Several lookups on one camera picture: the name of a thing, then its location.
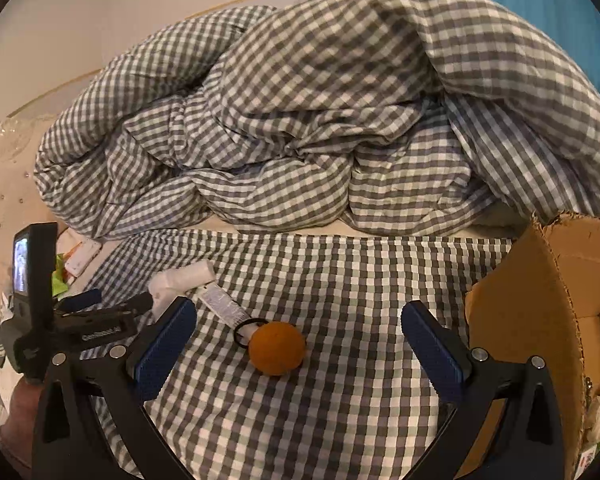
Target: lit screen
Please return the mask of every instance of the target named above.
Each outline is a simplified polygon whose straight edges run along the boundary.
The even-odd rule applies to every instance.
[[[13,245],[13,290],[27,293],[27,237]]]

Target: black ring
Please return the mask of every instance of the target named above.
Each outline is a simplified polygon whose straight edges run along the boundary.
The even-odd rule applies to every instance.
[[[249,348],[248,345],[245,345],[243,343],[240,343],[240,341],[238,341],[238,336],[242,337],[241,335],[238,334],[238,330],[240,330],[243,326],[247,326],[253,323],[262,323],[260,326],[267,324],[269,321],[267,319],[264,319],[263,317],[250,317],[247,321],[243,321],[242,323],[238,324],[235,328],[234,328],[234,342],[242,348]]]

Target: orange fruit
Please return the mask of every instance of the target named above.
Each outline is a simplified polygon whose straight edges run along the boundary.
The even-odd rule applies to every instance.
[[[280,376],[300,366],[304,349],[304,336],[295,326],[272,321],[251,336],[249,359],[263,374]]]

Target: blue rubber tip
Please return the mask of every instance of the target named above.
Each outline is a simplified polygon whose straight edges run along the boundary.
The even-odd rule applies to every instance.
[[[440,399],[459,404],[462,401],[462,370],[414,304],[410,301],[402,308],[402,333]]]
[[[134,367],[136,395],[139,400],[145,402],[158,396],[196,328],[197,317],[192,301],[183,301],[140,358]]]

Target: checkered blanket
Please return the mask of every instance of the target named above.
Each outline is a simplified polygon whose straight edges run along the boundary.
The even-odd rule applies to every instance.
[[[268,378],[197,303],[196,331],[145,408],[198,480],[388,480],[420,457],[438,415],[401,307],[419,298],[464,333],[464,294],[508,249],[505,240],[154,230],[118,246],[88,286],[112,305],[155,272],[208,258],[247,313],[306,337],[301,367]],[[115,456],[137,472],[106,407],[99,412]]]
[[[489,0],[309,0],[185,20],[114,59],[43,137],[42,199],[92,238],[337,218],[444,234],[496,198],[600,216],[600,95]]]

